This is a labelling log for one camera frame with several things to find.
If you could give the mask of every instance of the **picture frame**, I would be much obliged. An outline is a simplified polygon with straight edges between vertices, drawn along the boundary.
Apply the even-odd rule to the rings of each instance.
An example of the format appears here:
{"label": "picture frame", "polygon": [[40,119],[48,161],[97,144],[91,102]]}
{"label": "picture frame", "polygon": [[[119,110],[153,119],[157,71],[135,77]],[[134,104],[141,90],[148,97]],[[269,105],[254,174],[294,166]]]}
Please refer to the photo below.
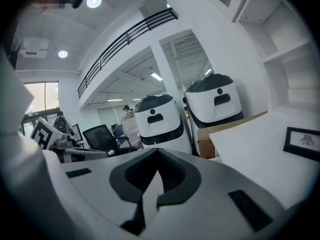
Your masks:
{"label": "picture frame", "polygon": [[320,162],[320,131],[288,127],[283,151]]}

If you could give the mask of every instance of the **white desk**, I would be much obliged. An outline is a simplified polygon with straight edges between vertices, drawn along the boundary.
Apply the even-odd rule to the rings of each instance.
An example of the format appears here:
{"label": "white desk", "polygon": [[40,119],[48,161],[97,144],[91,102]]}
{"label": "white desk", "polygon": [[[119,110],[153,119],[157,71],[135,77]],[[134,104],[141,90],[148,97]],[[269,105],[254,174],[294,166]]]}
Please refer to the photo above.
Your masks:
{"label": "white desk", "polygon": [[319,130],[314,118],[272,111],[209,135],[224,164],[268,190],[285,208],[308,196],[320,167],[283,151],[287,127]]}

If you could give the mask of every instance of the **person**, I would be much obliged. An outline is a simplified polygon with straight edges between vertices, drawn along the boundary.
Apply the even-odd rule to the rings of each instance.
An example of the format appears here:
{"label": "person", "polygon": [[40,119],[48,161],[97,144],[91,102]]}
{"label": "person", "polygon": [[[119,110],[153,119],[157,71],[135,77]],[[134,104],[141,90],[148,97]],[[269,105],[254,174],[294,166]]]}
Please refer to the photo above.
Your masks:
{"label": "person", "polygon": [[56,114],[56,118],[53,120],[53,126],[63,134],[71,134],[74,135],[73,130],[70,128],[67,119],[64,116],[62,111],[59,111]]}
{"label": "person", "polygon": [[128,105],[125,105],[123,110],[125,111],[125,119],[134,117],[134,113],[130,110],[130,107]]}

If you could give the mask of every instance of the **white ceiling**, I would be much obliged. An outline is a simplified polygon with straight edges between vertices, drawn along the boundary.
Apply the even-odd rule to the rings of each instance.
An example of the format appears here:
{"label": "white ceiling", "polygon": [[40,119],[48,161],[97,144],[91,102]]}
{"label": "white ceiling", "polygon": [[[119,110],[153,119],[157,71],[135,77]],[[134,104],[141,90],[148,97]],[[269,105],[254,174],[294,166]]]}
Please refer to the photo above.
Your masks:
{"label": "white ceiling", "polygon": [[[204,49],[194,34],[166,43],[162,48],[178,86],[200,79],[211,67]],[[151,73],[161,75],[151,48],[148,48],[143,54],[136,55],[130,63],[125,62],[115,70],[87,106],[119,106],[122,104],[107,102],[107,99],[120,98],[126,103],[134,98],[144,98],[164,91],[163,81],[156,80],[150,75]]]}
{"label": "white ceiling", "polygon": [[[90,44],[106,26],[129,9],[136,0],[102,0],[97,8],[89,8],[86,1],[73,9],[41,11],[30,5],[19,16],[17,35],[23,46],[24,38],[49,40],[46,58],[24,58],[19,54],[16,70],[76,71]],[[58,57],[66,50],[68,57]]]}

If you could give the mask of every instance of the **ceiling light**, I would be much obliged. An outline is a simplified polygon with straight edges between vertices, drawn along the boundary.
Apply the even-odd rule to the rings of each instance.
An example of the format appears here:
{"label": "ceiling light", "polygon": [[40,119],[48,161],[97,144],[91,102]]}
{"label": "ceiling light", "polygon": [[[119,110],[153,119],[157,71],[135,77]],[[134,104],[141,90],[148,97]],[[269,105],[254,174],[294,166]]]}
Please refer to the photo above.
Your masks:
{"label": "ceiling light", "polygon": [[61,51],[59,51],[58,56],[60,58],[64,59],[64,58],[66,58],[68,56],[68,53],[65,50],[61,50]]}
{"label": "ceiling light", "polygon": [[110,98],[110,99],[107,99],[106,101],[107,102],[121,102],[123,100],[124,100],[123,98]]}
{"label": "ceiling light", "polygon": [[207,72],[205,72],[205,74],[204,75],[208,75],[209,74],[209,72],[212,70],[212,68],[209,68],[208,69],[208,71]]}
{"label": "ceiling light", "polygon": [[158,76],[156,73],[151,73],[150,74],[152,77],[154,77],[155,79],[157,79],[157,80],[159,80],[159,81],[162,81],[163,79],[160,77],[160,76]]}
{"label": "ceiling light", "polygon": [[89,8],[97,8],[99,5],[101,5],[102,0],[86,0],[86,5]]}

